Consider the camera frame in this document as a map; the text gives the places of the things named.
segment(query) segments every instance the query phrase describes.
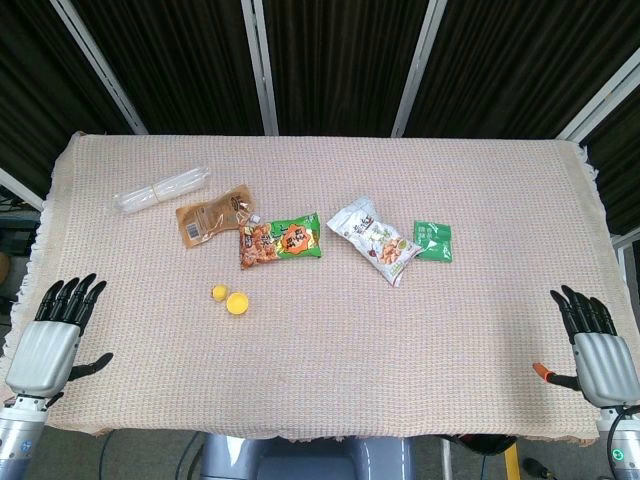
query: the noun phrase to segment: robot finger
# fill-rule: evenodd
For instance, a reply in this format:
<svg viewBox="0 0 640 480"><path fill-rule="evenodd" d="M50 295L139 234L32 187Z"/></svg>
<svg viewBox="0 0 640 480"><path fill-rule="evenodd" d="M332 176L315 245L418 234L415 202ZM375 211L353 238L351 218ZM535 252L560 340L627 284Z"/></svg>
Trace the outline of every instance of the robot finger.
<svg viewBox="0 0 640 480"><path fill-rule="evenodd" d="M78 308L82 305L82 300L84 300L84 295L87 293L89 289L89 285L96 279L96 274L91 273L87 275L76 287L69 304L67 305L66 310L64 311L64 315L62 316L62 321L65 323L73 323L76 314L78 313Z"/></svg>
<svg viewBox="0 0 640 480"><path fill-rule="evenodd" d="M89 322L89 318L91 317L91 312L93 312L93 305L96 303L96 301L98 300L98 296L102 293L104 287L106 286L107 282L105 282L104 280L98 282L96 286L93 287L84 298L82 307L78 311L76 318L73 320L73 323L80 326L80 335L84 333L84 329L86 328L87 323Z"/></svg>
<svg viewBox="0 0 640 480"><path fill-rule="evenodd" d="M604 304L595 297L591 297L591 305L593 305L596 312L596 316L600 322L600 326L602 327L602 332L617 336L618 332L616 332L616 327L613 325L613 320L611 319L611 314L607 307L605 307Z"/></svg>
<svg viewBox="0 0 640 480"><path fill-rule="evenodd" d="M52 322L62 321L62 315L64 314L65 308L67 308L67 302L69 301L71 292L74 288L76 288L76 285L78 285L79 281L80 279L78 277L74 277L69 280L69 283L62 287L62 290L60 290L56 301L53 303L51 314L49 315L49 318L47 320L51 320Z"/></svg>
<svg viewBox="0 0 640 480"><path fill-rule="evenodd" d="M591 331L595 333L603 333L596 312L589 299L580 292L576 292L576 299L578 300L576 309L578 310L579 315L589 324Z"/></svg>
<svg viewBox="0 0 640 480"><path fill-rule="evenodd" d="M560 309L560 313L562 314L564 328L567 330L567 335L569 335L569 341L573 344L573 337L576 333L580 333L580 330L578 329L578 325L576 324L569 302L567 302L567 300L555 290L551 290L550 293L551 298L553 298L558 304L558 308Z"/></svg>
<svg viewBox="0 0 640 480"><path fill-rule="evenodd" d="M578 300L578 296L576 292L571 290L566 285L562 285L562 293L565 294L567 300L569 300L570 311L573 314L573 318L578 326L578 333L589 333L591 332L591 327L587 322L587 319L584 316L584 312L578 308L580 305L580 301Z"/></svg>
<svg viewBox="0 0 640 480"><path fill-rule="evenodd" d="M49 313L51 313L51 306L53 305L53 302L56 299L56 295L58 294L58 292L60 291L63 285L64 285L64 282L62 280L58 280L56 283L51 285L51 287L49 287L49 290L47 290L47 293L45 293L44 297L42 297L42 302L38 307L38 312L36 313L36 317L34 321L40 322L42 320L47 319L47 317L49 316Z"/></svg>

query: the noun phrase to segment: brown snack bag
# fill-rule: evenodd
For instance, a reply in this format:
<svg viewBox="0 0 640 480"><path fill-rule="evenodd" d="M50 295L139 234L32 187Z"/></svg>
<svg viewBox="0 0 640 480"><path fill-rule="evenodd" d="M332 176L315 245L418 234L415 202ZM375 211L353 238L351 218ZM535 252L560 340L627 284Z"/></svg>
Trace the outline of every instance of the brown snack bag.
<svg viewBox="0 0 640 480"><path fill-rule="evenodd" d="M210 202L200 202L176 210L178 228L187 248L206 242L224 230L244 225L254 203L246 185L240 185Z"/></svg>

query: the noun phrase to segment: floor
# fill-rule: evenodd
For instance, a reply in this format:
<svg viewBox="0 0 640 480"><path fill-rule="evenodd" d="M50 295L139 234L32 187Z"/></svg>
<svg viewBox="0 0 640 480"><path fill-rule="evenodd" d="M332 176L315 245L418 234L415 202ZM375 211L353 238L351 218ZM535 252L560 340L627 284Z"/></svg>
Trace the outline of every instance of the floor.
<svg viewBox="0 0 640 480"><path fill-rule="evenodd" d="M26 273L26 259L12 258L12 271L0 286L0 295L13 296ZM0 324L9 323L0 316ZM0 325L4 336L9 327ZM203 435L187 451L185 461L176 477L176 466L193 432L170 430L118 430L111 436L104 450L104 479L139 480L187 478L187 471ZM106 436L90 435L46 428L26 478L96 479L99 478L100 456ZM565 442L520 440L517 443L520 460L536 458L551 469L559 480L596 480L608 475L605 448L602 442L580 447ZM440 440L421 437L415 440L416 466L419 480L442 478ZM483 458L457 445L452 445L452 464L455 479L480 479ZM488 479L506 479L504 456L488 457ZM530 478L522 471L522 478Z"/></svg>

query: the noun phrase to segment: green snack bag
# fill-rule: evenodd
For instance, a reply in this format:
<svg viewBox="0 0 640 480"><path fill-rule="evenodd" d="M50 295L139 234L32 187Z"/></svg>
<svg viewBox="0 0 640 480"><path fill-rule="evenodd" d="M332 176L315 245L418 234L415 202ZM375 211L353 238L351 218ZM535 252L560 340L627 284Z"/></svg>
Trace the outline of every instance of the green snack bag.
<svg viewBox="0 0 640 480"><path fill-rule="evenodd" d="M240 228L240 265L243 269L281 258L321 257L318 214Z"/></svg>
<svg viewBox="0 0 640 480"><path fill-rule="evenodd" d="M424 248L417 258L451 263L451 227L431 222L415 222L413 241Z"/></svg>

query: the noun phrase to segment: white snack bag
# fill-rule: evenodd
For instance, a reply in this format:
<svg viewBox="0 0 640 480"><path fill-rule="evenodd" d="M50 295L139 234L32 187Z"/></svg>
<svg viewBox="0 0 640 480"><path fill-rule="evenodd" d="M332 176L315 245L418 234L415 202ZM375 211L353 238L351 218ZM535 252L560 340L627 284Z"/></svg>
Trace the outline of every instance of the white snack bag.
<svg viewBox="0 0 640 480"><path fill-rule="evenodd" d="M391 225L381 223L369 197L344 207L327 226L349 240L394 287L411 259L424 250Z"/></svg>

